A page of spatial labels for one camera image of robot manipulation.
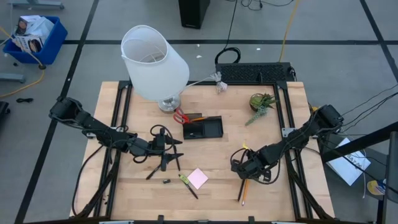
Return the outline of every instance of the silver lamp base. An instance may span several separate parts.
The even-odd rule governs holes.
[[[177,95],[170,99],[159,101],[157,104],[164,113],[174,113],[175,109],[181,105],[181,99]]]

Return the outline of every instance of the sticky note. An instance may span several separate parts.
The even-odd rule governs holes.
[[[208,180],[209,178],[199,169],[196,168],[189,176],[188,180],[191,184],[199,190],[199,188]]]

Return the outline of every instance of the lamp shade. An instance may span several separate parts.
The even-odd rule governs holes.
[[[133,27],[121,43],[134,91],[147,100],[166,100],[179,94],[189,79],[187,63],[157,30]]]

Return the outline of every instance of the wooden table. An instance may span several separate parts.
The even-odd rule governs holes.
[[[104,82],[99,93],[94,117],[107,125],[111,123],[117,86],[117,82]],[[295,125],[301,127],[310,117],[303,83],[288,83],[288,87]],[[168,127],[175,139],[183,141],[183,144],[177,146],[177,151],[184,153],[179,159],[182,170],[179,172],[176,162],[172,161],[166,172],[158,171],[151,180],[145,180],[159,165],[160,158],[150,157],[145,163],[136,164],[132,161],[131,154],[122,154],[111,218],[156,220],[158,215],[164,215],[166,220],[246,221],[248,216],[254,216],[256,221],[294,220],[284,159],[276,183],[261,185],[251,180],[245,206],[236,201],[241,180],[236,173],[230,171],[229,158],[232,153],[242,148],[243,142],[252,149],[259,149],[281,140],[276,110],[269,110],[267,116],[247,127],[244,125],[253,115],[248,105],[250,96],[264,92],[274,93],[271,86],[229,86],[227,92],[220,95],[216,94],[214,86],[192,86],[185,90],[181,94],[184,112],[203,113],[204,116],[222,115],[224,129],[222,138],[186,141],[183,141],[181,125],[173,120],[172,114],[162,113],[156,102],[144,100],[133,92],[127,117],[129,132],[138,133],[140,138],[150,141],[152,136],[149,129],[153,125],[163,124]],[[289,126],[282,91],[280,98],[285,123]],[[310,140],[308,147],[318,150],[315,140]],[[97,148],[97,140],[88,140],[84,160]],[[102,150],[95,155],[81,175],[75,201],[78,211],[98,188],[104,152]],[[334,216],[320,156],[304,149],[302,160],[309,191],[325,211]],[[201,189],[194,189],[199,200],[178,179],[178,173],[188,175],[197,167],[209,177]],[[171,179],[172,182],[163,184],[164,179]],[[298,188],[297,192],[304,217],[302,195]]]

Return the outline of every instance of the black speaker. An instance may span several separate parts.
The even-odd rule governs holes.
[[[178,0],[181,25],[200,29],[209,4],[210,0]]]

